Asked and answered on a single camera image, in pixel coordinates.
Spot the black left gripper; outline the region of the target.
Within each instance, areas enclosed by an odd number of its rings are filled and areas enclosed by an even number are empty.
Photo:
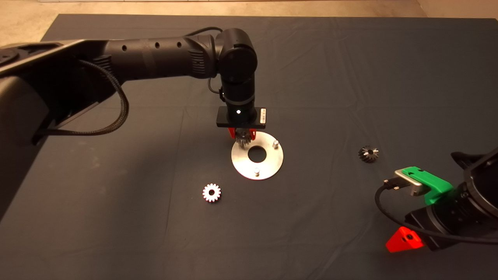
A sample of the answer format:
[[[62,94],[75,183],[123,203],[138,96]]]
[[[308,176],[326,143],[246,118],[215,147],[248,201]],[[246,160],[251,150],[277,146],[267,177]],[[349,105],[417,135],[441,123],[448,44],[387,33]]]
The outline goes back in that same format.
[[[217,109],[216,125],[228,128],[231,138],[235,139],[235,129],[249,129],[251,140],[256,139],[256,129],[266,128],[266,108],[256,107],[254,103],[242,106],[227,104]]]

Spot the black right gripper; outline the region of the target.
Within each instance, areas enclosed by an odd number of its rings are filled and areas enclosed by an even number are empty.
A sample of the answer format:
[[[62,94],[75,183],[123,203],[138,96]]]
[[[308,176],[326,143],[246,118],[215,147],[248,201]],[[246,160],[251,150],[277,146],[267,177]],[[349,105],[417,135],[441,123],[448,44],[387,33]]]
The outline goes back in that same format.
[[[432,206],[422,207],[410,211],[404,216],[404,221],[409,225],[413,225],[424,230],[455,235],[446,228],[443,223],[436,217]],[[386,248],[390,253],[402,252],[404,250],[414,250],[427,246],[431,251],[439,251],[457,245],[456,241],[450,241],[443,238],[417,234],[415,231],[407,227],[399,227],[395,233],[386,242]]]

